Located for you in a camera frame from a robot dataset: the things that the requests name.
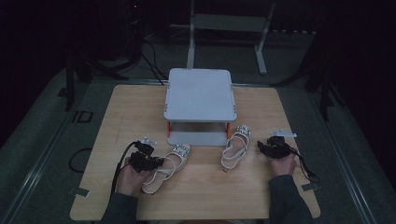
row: gray floor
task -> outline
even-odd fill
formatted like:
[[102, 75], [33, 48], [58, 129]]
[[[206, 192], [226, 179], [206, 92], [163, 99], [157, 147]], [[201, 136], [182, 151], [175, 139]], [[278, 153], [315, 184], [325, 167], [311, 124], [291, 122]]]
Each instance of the gray floor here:
[[[270, 34], [264, 47], [266, 76], [259, 74], [253, 47], [246, 42], [236, 47], [231, 43], [216, 46], [203, 39], [197, 42], [195, 67], [227, 69], [235, 84], [265, 87], [297, 71], [312, 38]], [[148, 40], [162, 71], [186, 66], [185, 38], [175, 35], [165, 42], [154, 35]], [[151, 47], [145, 45], [143, 52], [153, 62]], [[96, 77], [91, 84], [78, 83], [78, 99], [70, 112], [64, 112], [65, 99], [57, 97], [64, 87], [64, 71], [42, 92], [0, 150], [0, 206], [3, 214], [7, 209], [15, 212], [14, 223], [77, 223], [70, 219], [69, 211], [82, 174], [69, 169], [69, 159], [78, 150], [92, 147], [115, 85], [159, 84], [143, 60], [123, 75], [131, 79]], [[396, 223], [395, 191], [353, 116], [334, 101], [335, 106], [329, 107], [330, 121], [323, 121], [318, 113], [319, 94], [306, 93], [305, 81], [306, 77], [298, 79], [278, 92], [308, 167], [321, 177], [315, 191], [321, 209], [316, 223]], [[72, 122], [75, 111], [93, 112], [92, 122]], [[89, 152], [79, 154], [76, 167], [84, 169], [88, 158]], [[38, 160], [46, 163], [40, 166]], [[42, 175], [30, 173], [32, 170], [42, 171]], [[24, 182], [29, 176], [35, 176], [35, 181]], [[32, 187], [26, 189], [31, 191], [19, 192], [29, 184]], [[17, 196], [26, 200], [15, 201]]]

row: human hand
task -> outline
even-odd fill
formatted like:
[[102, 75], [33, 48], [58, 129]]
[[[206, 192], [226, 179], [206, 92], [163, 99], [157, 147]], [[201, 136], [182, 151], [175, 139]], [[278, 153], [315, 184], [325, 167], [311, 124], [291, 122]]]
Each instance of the human hand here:
[[273, 175], [293, 175], [294, 169], [297, 166], [297, 162], [294, 159], [295, 156], [296, 155], [294, 153], [290, 153], [289, 156], [282, 159], [273, 159], [267, 157], [268, 161], [270, 162]]
[[125, 166], [120, 170], [117, 179], [116, 192], [129, 196], [136, 196], [142, 188], [145, 180], [152, 175], [152, 171], [143, 171], [140, 174], [128, 163], [129, 158], [125, 159]]

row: white stand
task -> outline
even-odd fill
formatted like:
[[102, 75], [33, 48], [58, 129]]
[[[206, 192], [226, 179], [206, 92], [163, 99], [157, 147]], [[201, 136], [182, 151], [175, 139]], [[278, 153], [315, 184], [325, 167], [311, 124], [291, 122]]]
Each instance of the white stand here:
[[254, 47], [256, 53], [257, 64], [260, 74], [267, 74], [264, 58], [262, 57], [262, 47], [265, 37], [268, 34], [271, 19], [274, 14], [276, 3], [271, 5], [266, 18], [262, 17], [242, 17], [242, 16], [224, 16], [212, 14], [195, 14], [194, 0], [191, 0], [191, 17], [190, 17], [190, 45], [187, 58], [187, 68], [194, 67], [195, 54], [195, 29], [212, 29], [212, 30], [228, 30], [228, 31], [245, 31], [245, 32], [261, 32], [262, 38], [259, 45]]
[[174, 68], [169, 74], [164, 116], [168, 143], [225, 146], [236, 120], [230, 73]]

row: wooden tabletop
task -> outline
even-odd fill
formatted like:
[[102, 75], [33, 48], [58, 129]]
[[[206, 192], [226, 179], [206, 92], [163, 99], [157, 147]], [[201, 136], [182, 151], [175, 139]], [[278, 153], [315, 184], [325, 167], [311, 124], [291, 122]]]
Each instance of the wooden tabletop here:
[[[163, 182], [154, 194], [139, 194], [137, 218], [141, 220], [259, 219], [269, 217], [272, 178], [267, 159], [257, 147], [269, 132], [290, 131], [276, 90], [233, 87], [237, 119], [231, 130], [246, 124], [252, 131], [247, 155], [228, 171], [220, 163], [224, 147], [191, 147], [186, 166]], [[124, 149], [144, 136], [158, 142], [152, 156], [163, 156], [173, 147], [166, 141], [163, 116], [165, 86], [119, 85], [113, 91], [80, 187], [88, 197], [76, 196], [70, 217], [99, 220], [106, 210], [116, 165]], [[286, 138], [297, 147], [294, 138]], [[313, 217], [320, 209], [313, 190], [303, 191], [309, 181], [300, 167], [294, 181]]]

